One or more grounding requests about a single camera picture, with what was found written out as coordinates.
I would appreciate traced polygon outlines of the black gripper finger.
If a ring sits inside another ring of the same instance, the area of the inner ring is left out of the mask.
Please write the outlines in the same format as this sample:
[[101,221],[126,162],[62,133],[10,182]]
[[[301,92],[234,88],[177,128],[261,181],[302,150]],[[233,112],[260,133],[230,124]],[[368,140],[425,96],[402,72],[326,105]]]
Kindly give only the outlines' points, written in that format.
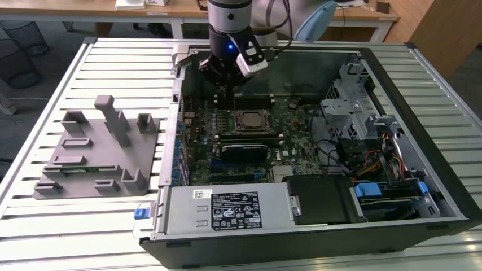
[[250,77],[245,77],[242,71],[233,70],[229,73],[229,95],[234,96],[239,88],[250,81]]
[[223,96],[231,96],[231,73],[226,61],[218,58],[207,58],[199,63],[199,72],[213,83]]

